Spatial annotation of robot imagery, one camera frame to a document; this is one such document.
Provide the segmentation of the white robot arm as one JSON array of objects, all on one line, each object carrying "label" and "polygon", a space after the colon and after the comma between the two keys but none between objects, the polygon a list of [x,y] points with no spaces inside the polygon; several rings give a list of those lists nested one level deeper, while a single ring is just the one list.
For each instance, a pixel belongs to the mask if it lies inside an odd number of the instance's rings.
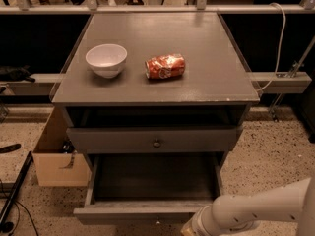
[{"label": "white robot arm", "polygon": [[252,196],[222,195],[199,209],[183,236],[221,236],[256,229],[260,221],[297,222],[297,236],[315,234],[315,177]]}]

